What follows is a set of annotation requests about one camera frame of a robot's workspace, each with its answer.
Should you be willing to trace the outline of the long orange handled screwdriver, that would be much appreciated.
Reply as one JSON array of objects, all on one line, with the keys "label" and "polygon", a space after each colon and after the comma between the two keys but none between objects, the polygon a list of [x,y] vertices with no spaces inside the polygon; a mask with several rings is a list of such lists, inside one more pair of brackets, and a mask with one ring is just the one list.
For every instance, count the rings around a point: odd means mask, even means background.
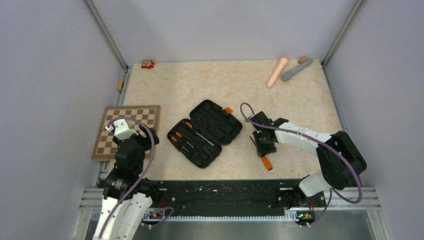
[{"label": "long orange handled screwdriver", "polygon": [[271,164],[271,162],[268,160],[268,158],[266,156],[262,156],[261,157],[262,163],[264,165],[264,167],[268,170],[271,171],[273,169],[273,165]]}]

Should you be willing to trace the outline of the black plastic tool case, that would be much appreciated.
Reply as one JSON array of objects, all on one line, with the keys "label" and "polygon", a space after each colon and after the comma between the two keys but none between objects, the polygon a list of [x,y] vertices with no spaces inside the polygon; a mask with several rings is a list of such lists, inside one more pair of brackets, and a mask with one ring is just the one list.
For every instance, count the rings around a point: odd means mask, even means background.
[{"label": "black plastic tool case", "polygon": [[[186,126],[189,122],[214,146],[208,144]],[[190,113],[189,118],[180,120],[167,133],[167,139],[176,148],[171,137],[179,132],[194,146],[187,145],[189,152],[181,152],[186,159],[200,169],[207,168],[221,154],[223,146],[227,146],[236,139],[243,129],[242,123],[232,115],[230,108],[223,108],[212,100],[206,99],[199,103]]]}]

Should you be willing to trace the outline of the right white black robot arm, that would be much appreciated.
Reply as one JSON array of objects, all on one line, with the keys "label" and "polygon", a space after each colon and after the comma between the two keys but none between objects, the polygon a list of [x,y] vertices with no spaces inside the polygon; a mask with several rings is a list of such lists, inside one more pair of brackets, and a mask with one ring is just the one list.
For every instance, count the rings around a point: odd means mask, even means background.
[{"label": "right white black robot arm", "polygon": [[320,170],[304,177],[293,188],[293,200],[297,205],[307,206],[314,195],[326,190],[350,204],[362,201],[359,176],[367,169],[367,164],[346,132],[320,133],[284,118],[273,121],[262,111],[246,121],[259,131],[263,143],[291,145],[317,157]]}]

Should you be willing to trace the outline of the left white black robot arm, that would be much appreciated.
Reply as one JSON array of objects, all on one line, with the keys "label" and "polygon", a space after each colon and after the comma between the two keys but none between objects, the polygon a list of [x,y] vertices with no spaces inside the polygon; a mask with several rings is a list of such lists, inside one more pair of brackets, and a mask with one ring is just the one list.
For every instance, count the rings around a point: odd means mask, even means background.
[{"label": "left white black robot arm", "polygon": [[151,180],[140,179],[146,152],[160,140],[153,128],[140,128],[142,136],[130,129],[117,144],[115,164],[105,180],[101,211],[93,234],[94,240],[131,240],[149,207],[160,202],[160,193]]}]

